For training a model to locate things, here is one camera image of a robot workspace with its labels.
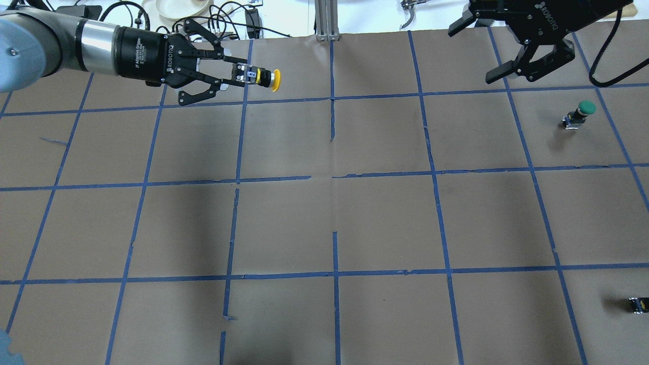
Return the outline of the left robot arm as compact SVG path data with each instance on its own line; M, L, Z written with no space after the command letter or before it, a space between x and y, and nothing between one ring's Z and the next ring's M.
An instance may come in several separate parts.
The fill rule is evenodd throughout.
M185 22L211 49L198 49L182 34L78 18L20 6L2 12L2 92L21 90L61 69L95 72L167 85L179 90L178 103L215 97L225 85L258 81L257 70L231 56L215 35L196 21Z

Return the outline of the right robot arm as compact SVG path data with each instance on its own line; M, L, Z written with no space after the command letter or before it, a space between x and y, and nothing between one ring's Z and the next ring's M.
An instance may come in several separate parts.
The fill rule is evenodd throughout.
M514 60L507 61L485 75L488 84L516 74L529 82L536 82L568 64L575 58L574 44L565 39L571 32L585 28L599 19L616 12L614 27L593 62L589 81L600 88L619 81L647 66L642 61L612 80L601 82L594 78L603 52L617 33L623 7L631 1L470 1L461 18L452 23L448 35L453 37L478 19L503 21L513 33L521 51Z

